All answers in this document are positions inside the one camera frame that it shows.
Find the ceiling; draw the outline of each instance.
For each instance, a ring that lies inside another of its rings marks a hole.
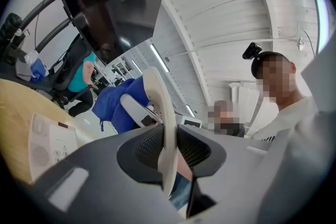
[[[335,11],[328,4],[332,32]],[[253,133],[268,124],[278,111],[253,87],[251,62],[241,56],[252,41],[263,50],[284,54],[297,66],[300,90],[310,95],[300,75],[313,59],[303,29],[316,50],[318,21],[314,0],[163,0],[153,38],[131,49],[123,58],[130,65],[134,60],[140,69],[157,67],[175,110],[189,115],[185,107],[188,104],[205,126],[207,106],[230,99],[229,84],[247,82],[236,87],[237,102],[244,112],[242,121]],[[297,49],[300,37],[306,44],[303,51]],[[169,60],[165,61],[169,73],[155,58],[151,43],[163,59]]]

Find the wall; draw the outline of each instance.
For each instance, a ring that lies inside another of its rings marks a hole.
[[[43,0],[10,0],[7,4],[4,13],[1,17],[0,23],[2,24],[11,12],[16,13],[22,19]],[[67,15],[63,9],[61,0],[56,0],[46,9],[44,9],[39,16],[37,33],[36,33],[36,45],[58,24],[67,18]],[[30,32],[30,36],[25,39],[23,44],[23,51],[30,52],[35,48],[35,18],[27,27]],[[58,58],[67,50],[70,43],[77,35],[78,31],[73,25],[69,25],[61,33],[59,33],[41,52],[40,57],[43,63],[47,67],[51,67]]]

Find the man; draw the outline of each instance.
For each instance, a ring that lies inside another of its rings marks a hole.
[[[214,128],[211,129],[215,133],[244,137],[244,126],[239,123],[239,118],[234,114],[234,104],[231,101],[215,102],[213,111],[209,111],[208,117],[209,123],[214,124]]]
[[[64,96],[71,99],[77,93],[84,90],[88,85],[92,85],[91,75],[95,67],[96,55],[93,51],[88,57],[83,60],[83,63],[77,69],[73,79],[69,83],[68,89],[65,91]],[[69,109],[70,116],[75,117],[78,114],[88,111],[93,106],[93,96],[90,90],[87,90],[79,98],[80,103],[76,104]]]
[[[279,109],[276,118],[252,138],[273,141],[277,133],[291,129],[297,122],[317,112],[312,97],[304,97],[296,84],[296,66],[284,55],[266,51],[257,55],[251,66],[252,75]]]

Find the office chair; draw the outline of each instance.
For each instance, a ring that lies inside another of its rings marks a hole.
[[[84,59],[91,53],[91,47],[84,42],[78,35],[71,43],[69,49],[65,53],[62,60],[57,61],[49,70],[50,82],[52,85],[51,96],[52,102],[56,101],[58,105],[64,109],[64,106],[73,102],[83,93],[88,91],[91,86],[87,86],[84,90],[76,94],[72,99],[67,99],[64,94],[67,90],[71,80],[73,79],[77,69],[83,63]],[[55,72],[54,68],[61,61],[60,68]]]

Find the person's leg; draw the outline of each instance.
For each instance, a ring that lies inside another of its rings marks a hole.
[[[72,117],[88,111],[93,106],[93,96],[90,90],[83,93],[77,100],[81,102],[69,109],[69,115]]]

